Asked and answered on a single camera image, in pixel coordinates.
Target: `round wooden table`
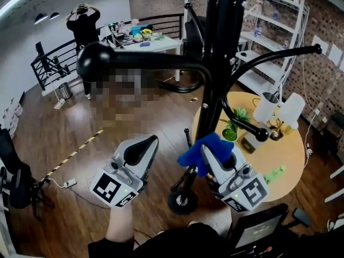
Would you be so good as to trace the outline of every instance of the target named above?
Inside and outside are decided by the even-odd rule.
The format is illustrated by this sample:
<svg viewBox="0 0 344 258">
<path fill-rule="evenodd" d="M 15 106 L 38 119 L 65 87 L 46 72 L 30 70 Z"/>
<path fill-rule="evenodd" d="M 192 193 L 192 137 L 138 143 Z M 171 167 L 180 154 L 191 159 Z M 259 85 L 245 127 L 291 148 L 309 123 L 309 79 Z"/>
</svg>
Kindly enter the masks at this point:
<svg viewBox="0 0 344 258">
<path fill-rule="evenodd" d="M 253 99 L 259 96 L 249 94 L 246 92 L 229 92 L 228 102 L 234 110 L 236 107 L 245 108 L 249 113 L 251 123 L 258 125 L 253 118 L 253 111 L 255 105 Z M 192 123 L 192 140 L 195 142 L 197 125 L 199 120 L 200 108 L 198 109 Z M 222 110 L 220 119 L 229 119 L 226 113 Z M 225 129 L 226 123 L 219 121 L 215 132 L 222 138 L 222 131 Z M 249 154 L 241 145 L 243 135 L 247 133 L 246 130 L 238 129 L 238 139 L 235 145 L 240 148 L 245 159 L 249 162 L 256 172 L 261 172 L 263 175 L 270 173 L 273 169 L 285 166 L 284 173 L 276 180 L 269 184 L 270 194 L 265 199 L 265 202 L 271 202 L 287 195 L 298 183 L 303 172 L 305 163 L 304 145 L 299 131 L 293 131 L 291 134 L 284 136 L 279 141 L 268 139 L 255 152 Z"/>
</svg>

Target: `ceiling light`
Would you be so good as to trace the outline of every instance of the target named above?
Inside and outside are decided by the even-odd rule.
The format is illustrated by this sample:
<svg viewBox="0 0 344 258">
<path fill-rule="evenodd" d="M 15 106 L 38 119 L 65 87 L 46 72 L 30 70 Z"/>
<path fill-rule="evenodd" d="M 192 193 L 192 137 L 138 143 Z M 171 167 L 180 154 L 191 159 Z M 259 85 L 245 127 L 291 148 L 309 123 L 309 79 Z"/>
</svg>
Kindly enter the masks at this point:
<svg viewBox="0 0 344 258">
<path fill-rule="evenodd" d="M 48 15 L 46 13 L 40 13 L 39 15 L 36 16 L 36 18 L 34 19 L 34 24 L 38 24 L 41 21 L 43 21 L 44 19 L 46 19 L 48 17 Z"/>
<path fill-rule="evenodd" d="M 53 20 L 54 18 L 56 18 L 57 16 L 60 16 L 60 14 L 58 12 L 54 12 L 51 16 L 50 16 L 50 20 Z"/>
<path fill-rule="evenodd" d="M 11 0 L 0 9 L 0 16 L 13 7 L 19 0 Z"/>
</svg>

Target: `green vase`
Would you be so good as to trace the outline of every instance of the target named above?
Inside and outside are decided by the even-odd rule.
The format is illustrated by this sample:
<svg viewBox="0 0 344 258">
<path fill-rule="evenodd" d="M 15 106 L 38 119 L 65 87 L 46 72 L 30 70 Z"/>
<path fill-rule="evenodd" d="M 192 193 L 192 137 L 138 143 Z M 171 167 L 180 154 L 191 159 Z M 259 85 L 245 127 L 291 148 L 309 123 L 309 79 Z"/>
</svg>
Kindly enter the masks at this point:
<svg viewBox="0 0 344 258">
<path fill-rule="evenodd" d="M 228 141 L 235 142 L 238 139 L 238 134 L 235 133 L 232 129 L 224 129 L 222 135 Z"/>
</svg>

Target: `green plant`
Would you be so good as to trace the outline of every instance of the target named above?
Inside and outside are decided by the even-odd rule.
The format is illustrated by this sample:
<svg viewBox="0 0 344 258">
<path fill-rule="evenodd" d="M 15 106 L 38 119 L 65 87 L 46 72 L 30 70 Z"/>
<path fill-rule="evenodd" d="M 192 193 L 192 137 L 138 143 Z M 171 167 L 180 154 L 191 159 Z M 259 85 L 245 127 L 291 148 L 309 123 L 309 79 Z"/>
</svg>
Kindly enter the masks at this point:
<svg viewBox="0 0 344 258">
<path fill-rule="evenodd" d="M 246 109 L 244 108 L 235 108 L 234 114 L 237 118 L 239 118 L 242 121 L 250 122 L 250 118 L 248 116 L 248 113 Z M 223 130 L 222 135 L 226 140 L 234 141 L 237 139 L 237 132 L 238 132 L 238 126 L 235 123 L 232 123 L 230 120 L 226 119 L 220 119 L 221 121 L 225 122 L 226 128 Z"/>
</svg>

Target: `black lamp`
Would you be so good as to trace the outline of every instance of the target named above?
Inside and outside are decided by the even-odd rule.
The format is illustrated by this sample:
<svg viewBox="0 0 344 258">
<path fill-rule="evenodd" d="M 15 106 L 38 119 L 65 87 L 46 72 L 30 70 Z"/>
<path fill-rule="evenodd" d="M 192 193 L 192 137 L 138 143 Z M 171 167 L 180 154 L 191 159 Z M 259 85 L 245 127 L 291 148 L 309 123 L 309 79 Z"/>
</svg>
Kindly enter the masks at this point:
<svg viewBox="0 0 344 258">
<path fill-rule="evenodd" d="M 50 15 L 50 20 L 53 20 L 54 18 L 56 18 L 59 15 L 60 14 L 58 12 L 54 12 L 52 15 Z"/>
<path fill-rule="evenodd" d="M 44 19 L 46 19 L 48 17 L 48 15 L 46 13 L 40 13 L 39 15 L 36 16 L 36 18 L 34 19 L 34 24 L 38 24 L 41 21 L 43 21 Z"/>
</svg>

